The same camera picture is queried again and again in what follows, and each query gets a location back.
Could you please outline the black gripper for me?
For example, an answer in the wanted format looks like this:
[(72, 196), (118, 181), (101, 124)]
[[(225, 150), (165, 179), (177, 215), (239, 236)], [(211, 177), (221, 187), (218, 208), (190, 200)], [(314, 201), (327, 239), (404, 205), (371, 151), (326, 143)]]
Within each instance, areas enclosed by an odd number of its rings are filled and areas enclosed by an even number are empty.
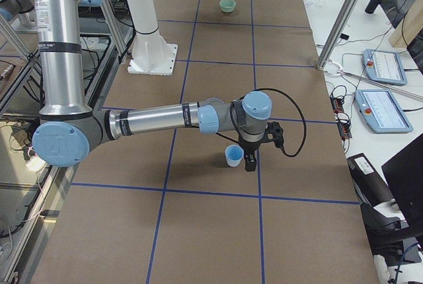
[(238, 144), (244, 151), (245, 170), (247, 172), (254, 172), (256, 170), (255, 151), (260, 148), (261, 142), (250, 142), (246, 141), (243, 137), (239, 137)]

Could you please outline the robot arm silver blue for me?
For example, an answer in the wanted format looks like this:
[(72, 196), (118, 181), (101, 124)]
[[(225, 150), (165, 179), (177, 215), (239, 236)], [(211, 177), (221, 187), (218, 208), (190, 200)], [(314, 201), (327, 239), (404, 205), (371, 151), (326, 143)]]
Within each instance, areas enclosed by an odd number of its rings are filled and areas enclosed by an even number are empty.
[(32, 145), (41, 159), (68, 167), (99, 145), (123, 136), (197, 127), (207, 134), (236, 131), (246, 170), (256, 168), (255, 152), (278, 136), (277, 125), (269, 120), (272, 101), (263, 92), (252, 91), (230, 103), (206, 100), (143, 110), (94, 111), (85, 100), (80, 2), (34, 0), (45, 104)]

